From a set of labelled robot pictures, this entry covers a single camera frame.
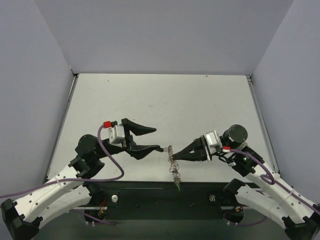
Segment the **black cylinder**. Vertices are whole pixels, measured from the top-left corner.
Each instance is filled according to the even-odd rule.
[[[223,146],[236,149],[241,146],[248,138],[247,130],[238,124],[232,125],[221,137]]]

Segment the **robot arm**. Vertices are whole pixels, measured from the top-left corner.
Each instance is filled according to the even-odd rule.
[[[122,119],[120,125],[116,121],[108,121],[103,127],[108,128],[109,138],[102,140],[102,144],[110,155],[127,152],[140,160],[154,150],[163,152],[159,145],[137,145],[130,133],[140,136],[155,132],[155,128],[136,124],[127,118]],[[89,180],[105,165],[100,159],[107,154],[99,139],[84,135],[75,151],[75,159],[39,189],[16,200],[7,199],[1,204],[3,221],[14,240],[30,240],[52,219],[75,207],[89,204],[93,197],[105,197],[96,182],[110,179]]]
[[[244,183],[236,184],[235,179],[229,184],[232,189],[229,192],[238,203],[250,206],[274,220],[292,240],[314,239],[320,229],[320,207],[273,172],[263,158],[248,146],[247,138],[248,133],[243,126],[233,125],[222,136],[216,131],[202,135],[172,157],[174,160],[203,162],[218,156],[271,198],[249,190],[250,187]]]

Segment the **wall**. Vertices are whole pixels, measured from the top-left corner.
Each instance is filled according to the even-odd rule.
[[[2,1],[0,33],[2,195],[43,181],[73,75],[33,0]],[[2,220],[0,233],[10,239]]]
[[[252,74],[293,0],[35,0],[75,73]]]
[[[295,0],[253,74],[283,178],[320,203],[320,1]]]

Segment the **screw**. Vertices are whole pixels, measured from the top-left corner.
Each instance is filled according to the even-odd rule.
[[[112,202],[114,202],[114,203],[116,203],[116,202],[118,202],[118,196],[117,195],[113,195],[112,197],[111,197],[111,201]]]
[[[214,202],[215,199],[216,199],[216,196],[215,196],[215,195],[211,194],[211,195],[209,196],[210,202]]]

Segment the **white table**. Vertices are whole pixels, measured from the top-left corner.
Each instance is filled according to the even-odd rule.
[[[75,158],[75,147],[85,134],[97,135],[105,121],[128,118],[157,128],[135,137],[139,145],[173,145],[174,152],[193,139],[217,130],[221,135],[233,124],[248,131],[248,144],[270,164],[253,97],[245,76],[80,74],[74,88],[59,140],[48,171],[52,178]],[[108,131],[102,132],[108,137]],[[114,155],[125,171],[120,181],[171,182],[167,153],[152,152],[141,160],[127,153]],[[108,159],[96,179],[112,178],[120,171]],[[179,161],[183,182],[229,182],[244,180],[225,163]]]

